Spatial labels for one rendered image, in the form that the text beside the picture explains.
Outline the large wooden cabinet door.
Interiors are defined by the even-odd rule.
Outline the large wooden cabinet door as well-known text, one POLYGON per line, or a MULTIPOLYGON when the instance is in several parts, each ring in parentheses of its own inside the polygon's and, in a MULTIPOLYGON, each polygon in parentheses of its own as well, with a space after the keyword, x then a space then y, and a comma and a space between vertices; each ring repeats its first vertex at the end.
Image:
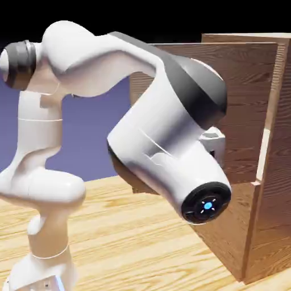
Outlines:
POLYGON ((232 186, 249 188, 256 181, 277 44, 190 43, 156 47, 200 60, 225 80, 227 114, 216 125, 226 136, 224 171, 232 186))

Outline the small wooden cabinet door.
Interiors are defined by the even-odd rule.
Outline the small wooden cabinet door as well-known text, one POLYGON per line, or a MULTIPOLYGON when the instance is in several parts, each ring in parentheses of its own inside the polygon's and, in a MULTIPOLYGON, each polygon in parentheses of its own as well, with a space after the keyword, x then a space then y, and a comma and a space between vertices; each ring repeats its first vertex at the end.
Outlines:
POLYGON ((233 184, 227 209, 207 224, 192 226, 196 234, 238 281, 244 277, 248 234, 260 186, 258 181, 233 184))

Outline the wooden cabinet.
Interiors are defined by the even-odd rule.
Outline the wooden cabinet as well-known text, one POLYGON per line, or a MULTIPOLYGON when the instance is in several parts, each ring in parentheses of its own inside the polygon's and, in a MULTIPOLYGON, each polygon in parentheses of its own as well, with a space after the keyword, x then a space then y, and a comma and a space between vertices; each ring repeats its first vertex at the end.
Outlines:
POLYGON ((201 43, 276 43, 257 166, 260 186, 244 277, 251 283, 291 267, 291 34, 205 34, 201 43))

